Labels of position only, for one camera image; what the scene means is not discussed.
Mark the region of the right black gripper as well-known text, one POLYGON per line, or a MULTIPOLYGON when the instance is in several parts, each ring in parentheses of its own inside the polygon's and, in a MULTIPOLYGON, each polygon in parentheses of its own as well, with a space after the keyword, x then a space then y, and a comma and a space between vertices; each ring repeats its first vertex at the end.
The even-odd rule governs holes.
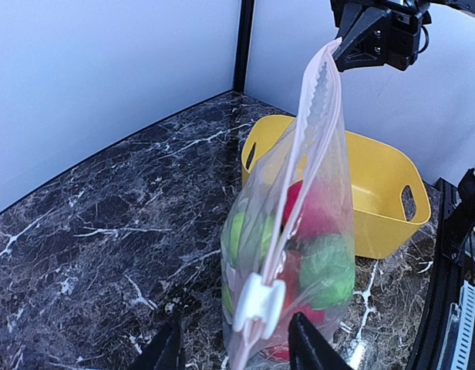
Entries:
POLYGON ((428 1, 331 1, 342 39, 333 53, 340 72, 388 65, 400 71, 429 45, 428 1))

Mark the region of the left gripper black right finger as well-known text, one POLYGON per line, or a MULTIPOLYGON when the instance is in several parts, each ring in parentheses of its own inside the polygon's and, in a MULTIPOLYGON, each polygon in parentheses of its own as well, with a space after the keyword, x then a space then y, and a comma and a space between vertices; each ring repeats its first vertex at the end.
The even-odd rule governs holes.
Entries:
POLYGON ((288 350, 291 370, 352 370, 301 312, 289 323, 288 350))

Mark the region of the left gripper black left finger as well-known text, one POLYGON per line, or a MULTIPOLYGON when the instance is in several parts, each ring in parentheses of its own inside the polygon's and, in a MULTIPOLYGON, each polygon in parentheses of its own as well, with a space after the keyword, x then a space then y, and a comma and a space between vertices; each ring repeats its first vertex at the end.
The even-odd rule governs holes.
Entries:
POLYGON ((128 370, 185 369, 185 351, 181 323, 178 318, 165 321, 150 343, 142 350, 128 370))

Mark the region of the green bitter gourd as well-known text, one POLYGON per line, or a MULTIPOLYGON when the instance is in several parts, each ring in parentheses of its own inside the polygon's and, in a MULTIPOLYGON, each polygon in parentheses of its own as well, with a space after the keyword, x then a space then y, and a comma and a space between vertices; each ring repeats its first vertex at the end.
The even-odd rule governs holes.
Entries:
POLYGON ((308 245, 299 273, 300 292, 314 310, 345 304, 354 289, 355 257, 351 237, 326 234, 308 245))

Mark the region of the clear zip top bag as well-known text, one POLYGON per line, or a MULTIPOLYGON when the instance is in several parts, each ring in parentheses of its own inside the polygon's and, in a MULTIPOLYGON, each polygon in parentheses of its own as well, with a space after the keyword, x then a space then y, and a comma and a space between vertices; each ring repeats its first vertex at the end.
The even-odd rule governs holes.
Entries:
POLYGON ((233 369, 283 349, 293 315, 331 339, 355 284, 355 228, 340 39, 308 63, 296 117, 254 162, 221 232, 222 308, 233 369))

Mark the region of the green apple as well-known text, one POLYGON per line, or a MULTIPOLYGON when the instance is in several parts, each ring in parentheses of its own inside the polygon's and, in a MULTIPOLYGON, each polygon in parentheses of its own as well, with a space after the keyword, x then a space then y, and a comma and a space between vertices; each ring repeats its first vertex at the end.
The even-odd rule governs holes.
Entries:
POLYGON ((245 212, 237 212, 221 235, 221 246, 230 258, 232 267, 252 264, 258 260, 262 264, 268 253, 275 217, 255 220, 253 224, 245 212))

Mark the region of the red pomegranate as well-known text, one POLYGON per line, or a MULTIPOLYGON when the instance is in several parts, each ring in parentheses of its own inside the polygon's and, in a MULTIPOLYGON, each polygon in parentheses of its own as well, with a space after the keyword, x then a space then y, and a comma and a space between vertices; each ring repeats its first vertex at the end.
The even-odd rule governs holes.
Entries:
POLYGON ((313 241, 323 235, 339 234, 336 214, 341 212, 335 193, 322 183, 313 183, 302 205, 302 219, 294 240, 313 241))

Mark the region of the yellow plastic basket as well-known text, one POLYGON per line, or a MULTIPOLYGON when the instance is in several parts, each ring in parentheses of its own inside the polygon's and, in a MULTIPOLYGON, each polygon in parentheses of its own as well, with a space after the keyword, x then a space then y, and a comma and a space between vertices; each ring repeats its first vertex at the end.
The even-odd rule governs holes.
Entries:
MULTIPOLYGON (((399 150, 346 132, 338 123, 313 183, 332 190, 342 206, 340 233, 354 242, 354 257, 384 259, 431 217, 430 202, 413 162, 399 150)), ((304 256, 311 241, 288 242, 304 256)))

